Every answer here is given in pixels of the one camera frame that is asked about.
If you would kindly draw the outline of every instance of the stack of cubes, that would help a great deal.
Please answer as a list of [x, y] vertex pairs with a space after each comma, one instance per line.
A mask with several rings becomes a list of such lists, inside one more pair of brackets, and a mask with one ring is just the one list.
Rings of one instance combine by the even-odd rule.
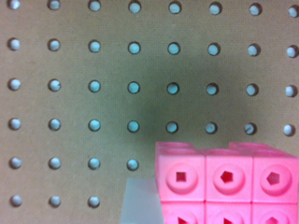
[[255, 143], [156, 143], [165, 224], [297, 224], [298, 158]]

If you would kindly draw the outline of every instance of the pegboard hole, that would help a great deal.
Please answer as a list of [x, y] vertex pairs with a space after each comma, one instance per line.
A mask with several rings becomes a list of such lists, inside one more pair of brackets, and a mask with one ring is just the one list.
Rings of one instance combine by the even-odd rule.
[[209, 83], [206, 86], [206, 93], [209, 95], [216, 95], [219, 92], [219, 86], [216, 83]]
[[140, 50], [141, 50], [140, 44], [139, 44], [138, 42], [136, 42], [136, 41], [131, 42], [131, 43], [129, 44], [129, 46], [128, 46], [128, 50], [129, 50], [129, 52], [132, 53], [132, 54], [137, 54], [137, 53], [139, 53]]
[[101, 162], [96, 159], [96, 158], [92, 158], [88, 161], [88, 167], [91, 169], [91, 170], [96, 170], [100, 167], [101, 165]]
[[19, 169], [21, 167], [21, 160], [17, 157], [11, 158], [9, 160], [9, 166], [14, 170]]
[[127, 168], [130, 171], [136, 171], [139, 167], [139, 162], [137, 160], [129, 160], [127, 162]]
[[292, 5], [289, 8], [289, 15], [293, 18], [297, 18], [299, 16], [299, 6], [298, 5]]
[[130, 133], [136, 133], [139, 130], [139, 124], [138, 124], [137, 121], [132, 120], [128, 123], [127, 128], [128, 128]]
[[12, 78], [7, 85], [11, 91], [17, 91], [21, 86], [21, 82], [16, 78]]
[[15, 37], [10, 38], [7, 42], [8, 48], [13, 51], [20, 49], [20, 45], [20, 40]]
[[206, 125], [206, 133], [213, 134], [213, 133], [216, 133], [217, 130], [218, 130], [218, 126], [214, 122], [209, 122]]
[[172, 42], [168, 45], [168, 52], [172, 55], [177, 55], [180, 53], [180, 45], [177, 42]]
[[50, 51], [53, 51], [53, 52], [58, 51], [60, 49], [60, 42], [59, 42], [59, 40], [58, 39], [51, 39], [51, 40], [49, 40], [49, 42], [48, 42], [48, 49]]
[[12, 9], [12, 10], [16, 10], [20, 7], [21, 3], [19, 0], [8, 0], [7, 1], [7, 6]]
[[136, 14], [141, 10], [141, 4], [139, 1], [131, 1], [129, 4], [129, 10]]
[[221, 46], [218, 43], [211, 43], [208, 48], [207, 52], [211, 56], [216, 56], [221, 53]]
[[229, 171], [224, 171], [221, 175], [221, 180], [224, 184], [230, 183], [234, 181], [234, 174]]
[[258, 44], [249, 45], [248, 52], [251, 57], [256, 57], [261, 53], [261, 47]]
[[97, 80], [92, 80], [89, 84], [88, 84], [88, 89], [91, 92], [99, 92], [101, 90], [101, 83]]
[[283, 128], [283, 132], [286, 136], [292, 137], [295, 135], [296, 129], [292, 124], [287, 124]]
[[169, 133], [177, 133], [178, 132], [178, 124], [174, 121], [170, 121], [166, 124], [166, 130]]
[[286, 95], [288, 97], [295, 97], [298, 93], [297, 87], [290, 85], [286, 87]]
[[254, 135], [257, 130], [257, 126], [254, 123], [248, 123], [244, 126], [244, 132], [248, 135]]
[[97, 208], [98, 206], [100, 206], [100, 200], [98, 197], [90, 197], [88, 199], [88, 205], [91, 208]]
[[98, 40], [92, 40], [88, 44], [88, 48], [89, 48], [89, 50], [90, 50], [91, 53], [97, 53], [97, 52], [100, 51], [101, 44], [100, 44], [100, 42]]
[[97, 119], [92, 119], [89, 124], [88, 124], [88, 127], [89, 129], [92, 131], [92, 132], [97, 132], [100, 130], [101, 128], [101, 123], [100, 121], [98, 121]]
[[57, 79], [52, 79], [48, 83], [48, 88], [51, 91], [58, 91], [61, 88], [61, 83]]
[[287, 49], [287, 54], [290, 58], [296, 58], [299, 54], [299, 48], [295, 45], [291, 45]]
[[14, 195], [10, 198], [10, 203], [14, 207], [20, 207], [22, 204], [21, 197], [19, 195]]
[[258, 85], [251, 83], [246, 87], [246, 94], [248, 96], [255, 96], [259, 93]]
[[8, 127], [13, 131], [17, 131], [21, 127], [21, 121], [19, 119], [10, 119]]
[[169, 4], [169, 11], [172, 14], [179, 14], [181, 11], [181, 3], [179, 1], [174, 1]]
[[61, 128], [61, 122], [58, 119], [51, 119], [49, 121], [49, 128], [52, 131], [58, 131]]
[[53, 11], [58, 10], [60, 8], [60, 1], [59, 0], [49, 0], [48, 8]]
[[49, 160], [49, 168], [52, 170], [57, 170], [61, 167], [61, 162], [57, 157], [51, 158]]
[[49, 198], [49, 204], [53, 207], [53, 208], [57, 208], [59, 207], [59, 205], [61, 204], [61, 200], [59, 196], [51, 196]]
[[93, 12], [98, 11], [101, 9], [101, 3], [97, 0], [91, 0], [89, 2], [88, 8]]
[[179, 92], [179, 85], [176, 82], [171, 82], [167, 85], [167, 91], [169, 94], [175, 95]]
[[222, 5], [219, 2], [213, 2], [210, 6], [209, 6], [209, 12], [216, 16], [221, 14], [222, 12]]
[[186, 172], [177, 172], [177, 182], [186, 182]]
[[253, 3], [249, 8], [249, 12], [252, 16], [259, 16], [262, 14], [263, 8], [260, 4]]
[[130, 82], [129, 85], [128, 85], [128, 91], [131, 93], [131, 94], [136, 94], [140, 91], [140, 85], [138, 84], [138, 82]]

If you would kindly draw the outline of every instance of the pegboard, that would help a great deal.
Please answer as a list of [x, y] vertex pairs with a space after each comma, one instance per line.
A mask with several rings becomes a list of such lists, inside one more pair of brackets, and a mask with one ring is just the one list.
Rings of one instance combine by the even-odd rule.
[[[89, 10], [89, 1], [61, 0], [58, 10], [48, 1], [21, 0], [18, 9], [1, 1], [0, 11], [0, 127], [1, 127], [1, 223], [118, 223], [128, 177], [154, 177], [156, 141], [191, 142], [196, 147], [228, 147], [230, 141], [263, 142], [299, 156], [299, 134], [286, 136], [284, 126], [299, 128], [299, 97], [286, 96], [286, 87], [299, 86], [298, 58], [287, 54], [298, 46], [298, 18], [289, 15], [296, 1], [259, 1], [263, 11], [249, 13], [252, 1], [220, 1], [221, 13], [212, 15], [212, 1], [180, 1], [181, 11], [169, 11], [171, 1], [140, 1], [141, 10], [129, 10], [130, 1], [101, 0], [99, 11]], [[11, 50], [11, 38], [20, 48]], [[50, 40], [60, 43], [49, 50]], [[100, 50], [89, 50], [92, 40]], [[140, 52], [131, 54], [137, 42]], [[178, 43], [179, 53], [168, 51]], [[220, 46], [211, 56], [208, 47]], [[249, 56], [257, 44], [261, 52]], [[17, 91], [9, 81], [21, 82]], [[51, 91], [57, 79], [60, 89]], [[98, 80], [101, 89], [89, 90]], [[136, 94], [128, 91], [137, 82]], [[167, 92], [177, 83], [177, 94]], [[216, 95], [206, 87], [215, 83]], [[258, 86], [258, 94], [247, 95], [247, 86]], [[9, 128], [19, 119], [17, 131]], [[49, 122], [58, 119], [53, 131]], [[97, 132], [89, 129], [100, 121]], [[128, 122], [139, 124], [136, 133]], [[169, 133], [174, 121], [178, 131]], [[214, 122], [217, 131], [206, 132]], [[257, 132], [244, 127], [254, 123]], [[21, 159], [19, 169], [9, 160]], [[57, 157], [61, 167], [49, 168]], [[97, 158], [100, 168], [88, 161]], [[126, 163], [139, 162], [132, 172]], [[20, 195], [22, 204], [9, 199]], [[57, 208], [49, 198], [60, 196]], [[88, 199], [100, 199], [91, 208]]]

